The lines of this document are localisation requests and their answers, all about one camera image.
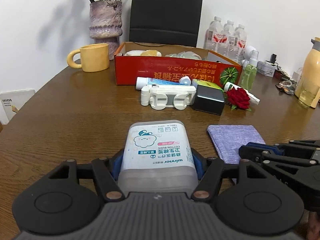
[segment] white foldable stand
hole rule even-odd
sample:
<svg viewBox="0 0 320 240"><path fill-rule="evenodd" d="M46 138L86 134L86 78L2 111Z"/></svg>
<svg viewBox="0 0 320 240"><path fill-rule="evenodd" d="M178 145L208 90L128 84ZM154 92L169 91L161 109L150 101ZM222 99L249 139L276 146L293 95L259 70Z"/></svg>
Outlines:
<svg viewBox="0 0 320 240"><path fill-rule="evenodd" d="M147 85L141 89L141 104L143 106L150 104L156 110L166 107L183 110L193 104L195 94L194 86Z"/></svg>

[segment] cartoon cloud character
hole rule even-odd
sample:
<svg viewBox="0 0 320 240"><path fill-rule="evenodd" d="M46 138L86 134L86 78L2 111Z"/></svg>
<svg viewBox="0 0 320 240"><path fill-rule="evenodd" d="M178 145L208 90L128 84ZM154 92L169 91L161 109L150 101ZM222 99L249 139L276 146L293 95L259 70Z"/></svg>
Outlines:
<svg viewBox="0 0 320 240"><path fill-rule="evenodd" d="M134 138L135 145L141 148L146 148L155 143L157 137L152 135L151 132L147 133L147 130L142 130L139 135Z"/></svg>

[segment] green pumpkin picture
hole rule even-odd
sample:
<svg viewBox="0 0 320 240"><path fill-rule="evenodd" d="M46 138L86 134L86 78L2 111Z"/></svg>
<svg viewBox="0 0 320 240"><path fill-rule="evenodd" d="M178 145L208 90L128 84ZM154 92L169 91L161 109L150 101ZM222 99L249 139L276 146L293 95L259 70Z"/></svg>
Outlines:
<svg viewBox="0 0 320 240"><path fill-rule="evenodd" d="M231 82L235 84L238 74L239 74L239 71L235 67L225 68L220 75L221 85L224 86L227 82Z"/></svg>

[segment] mug handle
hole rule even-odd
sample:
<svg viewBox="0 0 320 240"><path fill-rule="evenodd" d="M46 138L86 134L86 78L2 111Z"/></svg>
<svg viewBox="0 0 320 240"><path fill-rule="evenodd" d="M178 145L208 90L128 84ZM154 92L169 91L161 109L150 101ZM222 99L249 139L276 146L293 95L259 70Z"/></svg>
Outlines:
<svg viewBox="0 0 320 240"><path fill-rule="evenodd" d="M75 54L78 54L78 53L80 53L80 50L76 49L70 52L69 55L67 56L67 63L72 68L82 68L81 64L77 64L73 61L73 57L75 56Z"/></svg>

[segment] white wall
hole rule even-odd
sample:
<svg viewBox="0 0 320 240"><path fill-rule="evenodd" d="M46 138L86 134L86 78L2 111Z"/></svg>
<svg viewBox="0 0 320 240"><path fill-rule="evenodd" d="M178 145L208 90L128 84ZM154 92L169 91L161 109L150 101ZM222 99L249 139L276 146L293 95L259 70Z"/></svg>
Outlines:
<svg viewBox="0 0 320 240"><path fill-rule="evenodd" d="M131 0L123 0L127 41ZM310 39L320 36L320 0L203 0L198 47L214 16L246 25L260 60L278 55L292 74L303 65ZM39 90L66 66L73 49L92 43L89 0L0 0L0 92ZM0 105L0 121L6 123Z"/></svg>

